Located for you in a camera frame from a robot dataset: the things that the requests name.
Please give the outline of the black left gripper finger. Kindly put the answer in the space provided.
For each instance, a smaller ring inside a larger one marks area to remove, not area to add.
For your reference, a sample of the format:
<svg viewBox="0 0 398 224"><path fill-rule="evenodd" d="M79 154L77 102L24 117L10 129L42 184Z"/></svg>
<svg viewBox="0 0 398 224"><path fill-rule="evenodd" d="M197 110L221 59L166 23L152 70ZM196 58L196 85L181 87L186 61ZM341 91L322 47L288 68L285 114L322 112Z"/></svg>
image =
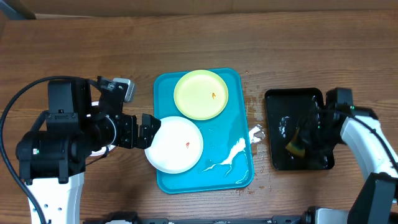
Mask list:
<svg viewBox="0 0 398 224"><path fill-rule="evenodd" d="M137 139L136 147L138 149L147 149L148 147L151 146L153 138L154 135L152 133L143 134L142 136L139 136Z"/></svg>
<svg viewBox="0 0 398 224"><path fill-rule="evenodd" d="M154 136L161 127L161 120L150 114L142 115L141 135Z"/></svg>

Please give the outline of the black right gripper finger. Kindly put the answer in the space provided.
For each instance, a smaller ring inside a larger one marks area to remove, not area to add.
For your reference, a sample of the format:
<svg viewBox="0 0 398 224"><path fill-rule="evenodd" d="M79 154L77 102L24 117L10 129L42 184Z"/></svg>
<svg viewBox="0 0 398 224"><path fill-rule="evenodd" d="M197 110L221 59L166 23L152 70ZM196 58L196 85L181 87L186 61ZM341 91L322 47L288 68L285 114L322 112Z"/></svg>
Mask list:
<svg viewBox="0 0 398 224"><path fill-rule="evenodd" d="M313 95L311 97L311 102L310 111L316 112L325 109L322 95Z"/></svg>
<svg viewBox="0 0 398 224"><path fill-rule="evenodd" d="M301 141L301 147L304 150L304 159L308 165L327 165L328 164L328 146L324 143L313 143Z"/></svg>

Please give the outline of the green yellow sponge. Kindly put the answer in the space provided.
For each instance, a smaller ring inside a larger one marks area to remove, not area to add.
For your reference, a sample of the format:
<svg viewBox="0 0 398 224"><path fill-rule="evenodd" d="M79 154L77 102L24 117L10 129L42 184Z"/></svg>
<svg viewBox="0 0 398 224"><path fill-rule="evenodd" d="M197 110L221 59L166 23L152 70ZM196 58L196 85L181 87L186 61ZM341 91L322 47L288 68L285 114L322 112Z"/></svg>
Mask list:
<svg viewBox="0 0 398 224"><path fill-rule="evenodd" d="M288 150L291 154L297 157L305 157L305 143L303 139L300 137L300 129L297 128L293 138L286 145L286 150Z"/></svg>

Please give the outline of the pale pink plate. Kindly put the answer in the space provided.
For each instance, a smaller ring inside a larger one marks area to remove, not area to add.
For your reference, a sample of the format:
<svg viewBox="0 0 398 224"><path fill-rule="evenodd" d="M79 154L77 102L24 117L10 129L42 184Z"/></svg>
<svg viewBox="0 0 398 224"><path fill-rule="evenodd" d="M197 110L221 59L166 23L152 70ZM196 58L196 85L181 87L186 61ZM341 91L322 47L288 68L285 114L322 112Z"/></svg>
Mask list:
<svg viewBox="0 0 398 224"><path fill-rule="evenodd" d="M109 149L109 151L112 151L114 148L115 148L114 145L108 145L108 146L102 147L99 151L92 151L90 154L90 157L102 156L106 152L106 149Z"/></svg>

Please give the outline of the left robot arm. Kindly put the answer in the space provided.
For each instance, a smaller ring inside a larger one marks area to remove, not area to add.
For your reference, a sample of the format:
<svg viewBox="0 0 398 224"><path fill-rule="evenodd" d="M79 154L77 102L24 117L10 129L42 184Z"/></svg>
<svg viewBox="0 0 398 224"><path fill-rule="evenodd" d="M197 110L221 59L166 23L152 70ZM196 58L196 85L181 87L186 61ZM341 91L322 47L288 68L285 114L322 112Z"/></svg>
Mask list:
<svg viewBox="0 0 398 224"><path fill-rule="evenodd" d="M147 149L160 129L149 114L123 113L134 84L125 78L48 77L49 108L16 147L19 177L29 193L32 223L79 223L80 200L93 152L111 146Z"/></svg>

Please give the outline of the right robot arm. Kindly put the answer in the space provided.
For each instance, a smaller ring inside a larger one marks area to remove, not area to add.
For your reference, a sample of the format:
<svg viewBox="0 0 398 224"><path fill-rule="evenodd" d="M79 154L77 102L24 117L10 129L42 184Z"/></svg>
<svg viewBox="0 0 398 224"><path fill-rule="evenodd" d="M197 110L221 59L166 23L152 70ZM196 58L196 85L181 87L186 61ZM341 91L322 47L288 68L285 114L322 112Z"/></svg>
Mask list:
<svg viewBox="0 0 398 224"><path fill-rule="evenodd" d="M295 137L306 156L347 145L365 179L348 211L309 208L304 223L397 223L397 213L391 210L397 203L397 154L375 112L355 106L350 89L328 91L325 106L299 120Z"/></svg>

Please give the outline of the black rectangular tray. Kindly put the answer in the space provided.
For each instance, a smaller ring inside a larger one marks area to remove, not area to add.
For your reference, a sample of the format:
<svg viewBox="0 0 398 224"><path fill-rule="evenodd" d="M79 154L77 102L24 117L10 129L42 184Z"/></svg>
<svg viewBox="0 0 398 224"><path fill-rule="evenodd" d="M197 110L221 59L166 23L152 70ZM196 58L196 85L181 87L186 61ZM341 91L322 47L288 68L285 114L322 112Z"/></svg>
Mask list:
<svg viewBox="0 0 398 224"><path fill-rule="evenodd" d="M329 170L335 165L333 154L327 165L308 165L304 157L286 150L301 115L310 111L311 97L322 95L317 88L271 89L265 93L272 166L276 170Z"/></svg>

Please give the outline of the teal plastic tray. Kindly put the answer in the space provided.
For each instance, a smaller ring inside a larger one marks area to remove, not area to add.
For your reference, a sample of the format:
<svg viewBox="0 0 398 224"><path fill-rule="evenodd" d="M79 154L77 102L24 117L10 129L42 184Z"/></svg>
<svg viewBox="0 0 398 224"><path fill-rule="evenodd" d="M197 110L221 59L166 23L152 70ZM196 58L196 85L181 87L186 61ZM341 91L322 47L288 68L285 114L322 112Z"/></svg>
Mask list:
<svg viewBox="0 0 398 224"><path fill-rule="evenodd" d="M203 154L195 166L180 174L157 171L157 184L168 194L243 188L254 178L241 78L231 68L212 71L228 87L226 108L215 118L194 121L204 142Z"/></svg>

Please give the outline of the white plate with stain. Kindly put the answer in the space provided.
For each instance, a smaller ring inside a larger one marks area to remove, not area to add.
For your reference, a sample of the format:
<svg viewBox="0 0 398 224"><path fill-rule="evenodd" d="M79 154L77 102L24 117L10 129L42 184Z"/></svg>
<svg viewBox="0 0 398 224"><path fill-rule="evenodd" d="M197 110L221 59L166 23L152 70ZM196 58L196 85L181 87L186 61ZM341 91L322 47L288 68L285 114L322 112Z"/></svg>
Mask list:
<svg viewBox="0 0 398 224"><path fill-rule="evenodd" d="M191 169L203 153L203 137L190 120L169 116L162 118L160 129L145 150L150 164L161 172L179 174Z"/></svg>

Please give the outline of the yellow-green plate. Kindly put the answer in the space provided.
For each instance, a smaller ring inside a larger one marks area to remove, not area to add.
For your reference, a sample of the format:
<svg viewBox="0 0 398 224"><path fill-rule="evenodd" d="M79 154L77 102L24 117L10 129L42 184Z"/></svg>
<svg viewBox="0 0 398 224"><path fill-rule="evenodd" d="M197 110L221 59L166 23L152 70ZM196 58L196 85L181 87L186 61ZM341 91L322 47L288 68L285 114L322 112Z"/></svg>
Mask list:
<svg viewBox="0 0 398 224"><path fill-rule="evenodd" d="M200 121L218 116L225 109L228 99L225 81L209 70L188 72L174 89L174 102L179 112Z"/></svg>

